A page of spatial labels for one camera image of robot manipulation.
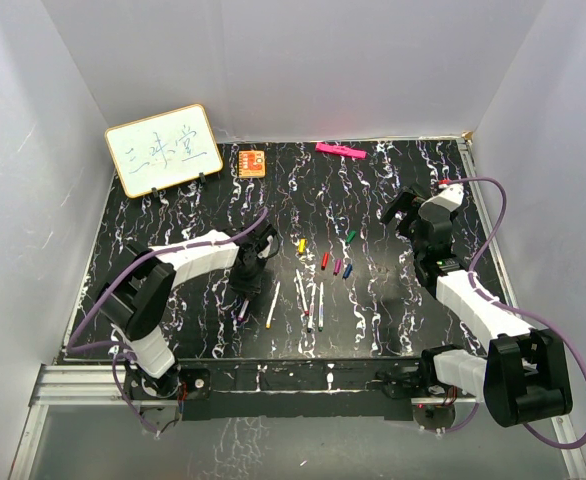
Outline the white pen purple end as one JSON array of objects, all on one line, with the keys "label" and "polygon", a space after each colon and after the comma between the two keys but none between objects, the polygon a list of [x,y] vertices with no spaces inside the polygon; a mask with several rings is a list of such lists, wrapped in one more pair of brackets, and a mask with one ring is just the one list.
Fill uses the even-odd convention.
[{"label": "white pen purple end", "polygon": [[239,322],[243,322],[243,321],[245,321],[245,318],[246,318],[246,312],[247,312],[247,309],[248,309],[249,303],[250,303],[249,299],[245,299],[245,300],[244,300],[244,302],[243,302],[243,304],[242,304],[242,307],[241,307],[241,310],[240,310],[240,312],[239,312],[239,314],[238,314],[238,321],[239,321]]}]

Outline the white pen yellow end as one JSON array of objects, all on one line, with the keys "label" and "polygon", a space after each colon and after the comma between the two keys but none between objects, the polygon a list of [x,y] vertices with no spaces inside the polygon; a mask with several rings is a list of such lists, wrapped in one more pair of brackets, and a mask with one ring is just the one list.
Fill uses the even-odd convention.
[{"label": "white pen yellow end", "polygon": [[278,301],[278,296],[279,296],[279,292],[280,292],[280,288],[281,288],[281,281],[278,280],[275,286],[275,290],[274,290],[274,294],[273,294],[273,298],[270,304],[270,308],[269,308],[269,312],[268,312],[268,316],[267,316],[267,320],[265,323],[265,328],[268,330],[271,328],[272,325],[272,319],[274,316],[274,311],[275,311],[275,307]]}]

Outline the white pen red end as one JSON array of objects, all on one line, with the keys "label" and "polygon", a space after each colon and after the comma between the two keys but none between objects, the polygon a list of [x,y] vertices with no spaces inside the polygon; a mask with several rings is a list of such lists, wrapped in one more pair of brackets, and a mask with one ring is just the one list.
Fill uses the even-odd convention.
[{"label": "white pen red end", "polygon": [[303,312],[304,312],[304,315],[306,317],[308,317],[310,315],[309,303],[308,303],[307,298],[306,298],[306,291],[305,291],[305,287],[304,287],[304,282],[303,282],[302,274],[299,271],[299,269],[296,269],[296,280],[297,280],[297,284],[298,284],[298,287],[299,287],[299,292],[300,292],[300,298],[301,298],[301,302],[302,302]]}]

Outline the purple pen cap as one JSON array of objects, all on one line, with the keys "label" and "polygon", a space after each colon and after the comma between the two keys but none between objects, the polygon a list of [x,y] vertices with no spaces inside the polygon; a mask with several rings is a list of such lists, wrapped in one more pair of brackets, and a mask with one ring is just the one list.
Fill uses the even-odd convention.
[{"label": "purple pen cap", "polygon": [[336,259],[333,269],[333,275],[337,276],[341,272],[342,268],[342,259]]}]

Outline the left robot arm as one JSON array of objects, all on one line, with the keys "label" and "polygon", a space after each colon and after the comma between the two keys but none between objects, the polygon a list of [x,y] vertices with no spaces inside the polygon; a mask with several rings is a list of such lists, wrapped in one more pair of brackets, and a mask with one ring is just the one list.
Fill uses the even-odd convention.
[{"label": "left robot arm", "polygon": [[99,312],[123,336],[140,372],[138,383],[159,399],[179,387],[179,367],[160,322],[172,291],[217,270],[248,304],[259,295],[269,259],[279,252],[277,230],[266,220],[241,233],[211,230],[164,248],[128,245],[99,290]]}]

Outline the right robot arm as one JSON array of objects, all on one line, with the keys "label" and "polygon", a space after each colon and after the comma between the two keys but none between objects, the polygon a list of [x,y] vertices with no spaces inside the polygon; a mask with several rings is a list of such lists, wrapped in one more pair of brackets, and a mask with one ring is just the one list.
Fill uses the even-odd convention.
[{"label": "right robot arm", "polygon": [[456,346],[422,354],[420,388],[439,397],[453,386],[484,403],[502,427],[571,412],[572,391],[564,344],[550,329],[535,329],[507,309],[453,252],[453,220],[464,199],[460,184],[428,196],[419,185],[404,187],[381,221],[403,215],[398,233],[409,240],[419,284],[452,311],[486,350],[485,357]]}]

